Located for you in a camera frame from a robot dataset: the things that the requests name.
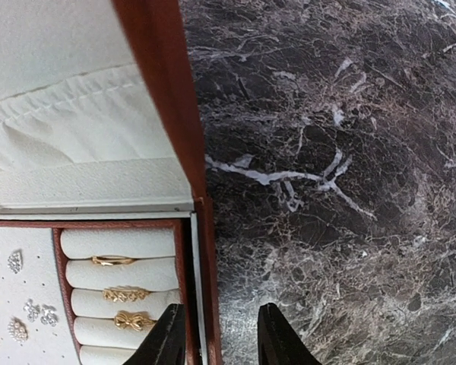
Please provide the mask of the brown jewelry box cream lining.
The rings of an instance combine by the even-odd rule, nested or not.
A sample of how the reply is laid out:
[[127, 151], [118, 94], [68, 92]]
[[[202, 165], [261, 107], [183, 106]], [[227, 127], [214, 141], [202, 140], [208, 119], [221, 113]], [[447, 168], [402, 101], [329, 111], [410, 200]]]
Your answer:
[[176, 1], [0, 1], [0, 220], [186, 219], [221, 363], [204, 133]]

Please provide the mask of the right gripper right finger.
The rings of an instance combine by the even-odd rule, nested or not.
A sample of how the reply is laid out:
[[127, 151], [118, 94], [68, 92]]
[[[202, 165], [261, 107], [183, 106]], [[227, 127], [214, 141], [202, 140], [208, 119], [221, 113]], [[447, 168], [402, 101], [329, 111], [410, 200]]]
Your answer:
[[258, 363], [321, 365], [274, 303], [258, 311]]

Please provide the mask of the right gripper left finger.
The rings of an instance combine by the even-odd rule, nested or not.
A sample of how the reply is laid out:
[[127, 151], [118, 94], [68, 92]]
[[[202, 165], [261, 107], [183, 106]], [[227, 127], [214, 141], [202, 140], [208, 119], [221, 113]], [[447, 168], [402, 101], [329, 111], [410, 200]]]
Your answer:
[[170, 304], [140, 347], [124, 365], [183, 365], [185, 363], [185, 308]]

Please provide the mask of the brown jewelry tray cream lining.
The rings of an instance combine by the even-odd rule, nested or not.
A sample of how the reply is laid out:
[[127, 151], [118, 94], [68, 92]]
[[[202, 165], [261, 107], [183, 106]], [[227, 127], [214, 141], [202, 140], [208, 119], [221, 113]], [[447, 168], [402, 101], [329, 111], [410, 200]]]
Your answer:
[[[192, 226], [156, 220], [0, 220], [0, 364], [121, 364], [170, 304], [185, 362], [202, 364]], [[111, 302], [102, 290], [143, 288]]]

